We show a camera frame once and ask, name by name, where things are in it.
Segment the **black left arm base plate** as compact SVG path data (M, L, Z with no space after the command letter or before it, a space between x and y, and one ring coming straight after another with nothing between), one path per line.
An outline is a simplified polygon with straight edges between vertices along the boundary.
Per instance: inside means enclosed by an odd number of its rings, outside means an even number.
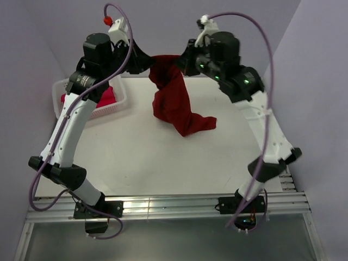
M105 201L101 208L97 209L97 212L93 212L88 209L83 202L77 202L73 214L74 219L97 219L97 218L108 218L104 214L115 216L117 218L122 217L123 213L123 201Z

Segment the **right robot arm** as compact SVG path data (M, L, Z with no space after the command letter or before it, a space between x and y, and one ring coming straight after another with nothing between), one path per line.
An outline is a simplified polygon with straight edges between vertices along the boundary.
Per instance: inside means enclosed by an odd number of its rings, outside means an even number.
M302 155L283 134L273 112L267 108L268 94L258 72L240 63L240 42L229 32L205 34L190 39L176 64L185 76L203 74L219 84L219 89L242 113L262 151L249 163L251 175L235 195L235 205L247 212L267 181L279 176Z

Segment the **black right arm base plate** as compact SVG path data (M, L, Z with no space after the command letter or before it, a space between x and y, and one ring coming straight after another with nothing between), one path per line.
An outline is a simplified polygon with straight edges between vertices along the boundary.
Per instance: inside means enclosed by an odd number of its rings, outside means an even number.
M220 214L235 214L241 203L239 196L219 197L217 205L214 207ZM242 214L263 213L266 208L263 196L257 196L250 204L241 211Z

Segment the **dark red t shirt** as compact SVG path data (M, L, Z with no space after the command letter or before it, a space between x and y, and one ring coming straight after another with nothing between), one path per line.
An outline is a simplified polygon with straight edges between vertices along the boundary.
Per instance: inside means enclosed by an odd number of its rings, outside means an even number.
M175 64L177 58L177 55L154 56L155 64L148 76L158 89L152 102L154 117L173 125L183 137L215 129L215 117L203 117L191 111L183 75Z

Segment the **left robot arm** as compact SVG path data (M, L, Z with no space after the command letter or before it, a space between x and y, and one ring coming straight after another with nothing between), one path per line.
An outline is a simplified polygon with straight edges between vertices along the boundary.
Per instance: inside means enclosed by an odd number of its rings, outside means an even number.
M154 59L137 46L132 36L113 40L104 33L89 35L83 43L83 52L69 77L64 106L52 136L41 154L29 159L28 165L37 171L32 185L44 176L64 187L93 217L108 216L104 193L88 181L86 169L73 163L76 147L110 80L123 72L142 73L154 64Z

